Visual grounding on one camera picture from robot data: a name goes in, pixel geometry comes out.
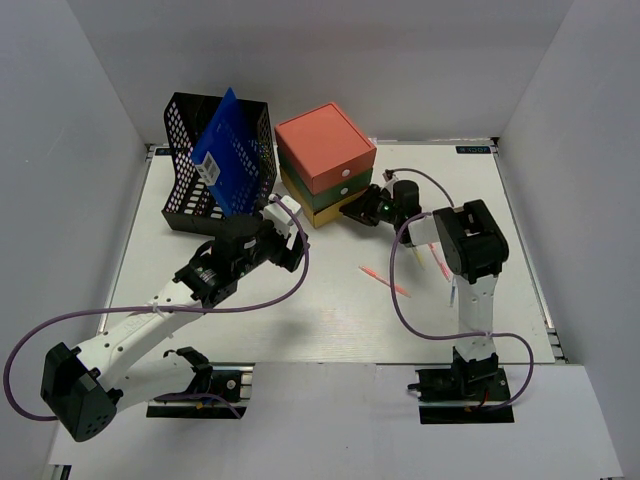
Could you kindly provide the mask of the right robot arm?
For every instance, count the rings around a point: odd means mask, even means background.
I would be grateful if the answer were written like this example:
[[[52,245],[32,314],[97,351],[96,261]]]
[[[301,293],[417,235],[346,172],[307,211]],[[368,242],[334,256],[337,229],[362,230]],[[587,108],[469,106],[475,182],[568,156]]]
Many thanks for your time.
[[[415,247],[438,243],[453,276],[458,298],[458,333],[453,346],[451,379],[446,385],[472,399],[486,391],[498,374],[493,331],[493,297],[509,246],[486,203],[473,200],[425,215],[419,186],[393,181],[387,188],[369,186],[340,212],[366,226],[394,227],[396,243]]]

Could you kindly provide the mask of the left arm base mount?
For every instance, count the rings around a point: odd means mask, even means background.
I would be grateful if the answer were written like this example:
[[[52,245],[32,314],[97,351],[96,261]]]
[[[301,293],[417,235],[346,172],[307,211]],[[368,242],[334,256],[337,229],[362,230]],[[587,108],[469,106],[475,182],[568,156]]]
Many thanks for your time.
[[[153,419],[239,420],[251,398],[253,365],[213,364],[198,373],[183,400],[151,401],[146,417]]]

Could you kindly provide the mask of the yellow bottom drawer box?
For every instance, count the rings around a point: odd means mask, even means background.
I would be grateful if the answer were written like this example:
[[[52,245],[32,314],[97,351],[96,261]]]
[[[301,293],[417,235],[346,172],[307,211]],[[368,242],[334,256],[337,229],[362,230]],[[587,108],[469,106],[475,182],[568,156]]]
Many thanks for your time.
[[[280,169],[280,177],[282,183],[286,190],[289,192],[289,195],[302,207],[302,211],[306,216],[307,220],[310,222],[313,228],[318,229],[323,225],[328,224],[336,220],[341,216],[340,208],[347,203],[348,200],[351,200],[352,197],[348,197],[339,202],[336,202],[320,211],[314,212],[311,209],[311,206],[304,200],[300,191],[294,186],[292,180],[285,173],[283,169]]]

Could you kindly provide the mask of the salmon top drawer box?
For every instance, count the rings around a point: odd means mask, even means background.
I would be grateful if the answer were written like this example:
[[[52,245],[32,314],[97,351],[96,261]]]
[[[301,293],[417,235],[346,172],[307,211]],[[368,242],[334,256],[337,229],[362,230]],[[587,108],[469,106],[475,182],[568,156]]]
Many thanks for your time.
[[[334,102],[278,124],[275,137],[281,152],[313,194],[374,165],[376,147]]]

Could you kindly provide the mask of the yellow thin pen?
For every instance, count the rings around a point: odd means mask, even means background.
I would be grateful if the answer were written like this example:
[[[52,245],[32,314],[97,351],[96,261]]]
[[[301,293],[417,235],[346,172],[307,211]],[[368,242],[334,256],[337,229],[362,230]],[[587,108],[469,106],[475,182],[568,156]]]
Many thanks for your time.
[[[424,262],[424,259],[423,259],[422,255],[421,255],[419,249],[417,247],[412,247],[412,251],[413,251],[413,254],[414,254],[414,256],[415,256],[420,268],[422,270],[426,270],[425,262]]]

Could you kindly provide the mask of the green drawer box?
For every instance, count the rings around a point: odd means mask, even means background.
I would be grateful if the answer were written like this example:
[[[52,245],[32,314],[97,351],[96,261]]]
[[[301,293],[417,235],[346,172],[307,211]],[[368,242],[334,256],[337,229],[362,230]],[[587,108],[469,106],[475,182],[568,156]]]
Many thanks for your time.
[[[365,190],[370,185],[373,175],[373,169],[369,169],[347,180],[341,181],[326,190],[313,194],[280,149],[277,149],[277,153],[281,169],[302,195],[305,202],[312,208],[313,212],[324,210],[350,195]]]

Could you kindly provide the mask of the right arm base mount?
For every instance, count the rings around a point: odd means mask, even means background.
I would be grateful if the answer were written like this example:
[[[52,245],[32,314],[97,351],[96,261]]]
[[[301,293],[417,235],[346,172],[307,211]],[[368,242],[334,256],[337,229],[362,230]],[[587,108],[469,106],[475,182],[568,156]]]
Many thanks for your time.
[[[416,380],[407,391],[418,400],[422,425],[511,424],[513,408],[496,406],[511,398],[503,368],[491,379],[484,379],[463,390],[449,368],[427,368],[416,371]]]

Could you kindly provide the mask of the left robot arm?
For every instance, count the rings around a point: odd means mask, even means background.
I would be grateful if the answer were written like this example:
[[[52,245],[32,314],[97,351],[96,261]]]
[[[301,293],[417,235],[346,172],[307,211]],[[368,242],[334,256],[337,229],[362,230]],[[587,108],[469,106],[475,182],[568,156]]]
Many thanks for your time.
[[[208,397],[209,361],[193,348],[146,365],[141,358],[184,326],[220,312],[240,280],[262,264],[289,272],[309,265],[308,237],[293,220],[241,215],[224,225],[154,298],[122,309],[119,324],[46,353],[40,396],[74,441],[94,438],[119,412],[148,400]]]

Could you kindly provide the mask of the blue plastic folder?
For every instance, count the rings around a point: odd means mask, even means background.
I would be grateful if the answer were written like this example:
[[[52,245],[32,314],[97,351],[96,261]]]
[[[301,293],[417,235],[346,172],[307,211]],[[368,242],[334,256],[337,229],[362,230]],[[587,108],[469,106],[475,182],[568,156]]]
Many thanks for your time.
[[[227,89],[202,132],[191,161],[225,216],[253,213],[259,190],[259,157],[232,88]]]

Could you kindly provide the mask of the orange thin pen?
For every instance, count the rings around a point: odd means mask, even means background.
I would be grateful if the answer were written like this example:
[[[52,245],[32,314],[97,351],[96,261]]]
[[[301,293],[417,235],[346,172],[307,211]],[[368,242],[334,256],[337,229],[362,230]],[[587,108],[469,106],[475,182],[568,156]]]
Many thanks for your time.
[[[384,284],[385,286],[389,287],[390,289],[394,290],[396,293],[406,297],[406,298],[410,298],[411,294],[404,289],[403,287],[396,285],[396,284],[392,284],[389,280],[387,280],[386,278],[384,278],[383,276],[381,276],[380,274],[378,274],[377,272],[375,272],[374,270],[366,267],[366,266],[359,266],[359,269],[365,273],[366,275],[368,275],[369,277],[375,279],[376,281],[378,281],[381,284]]]

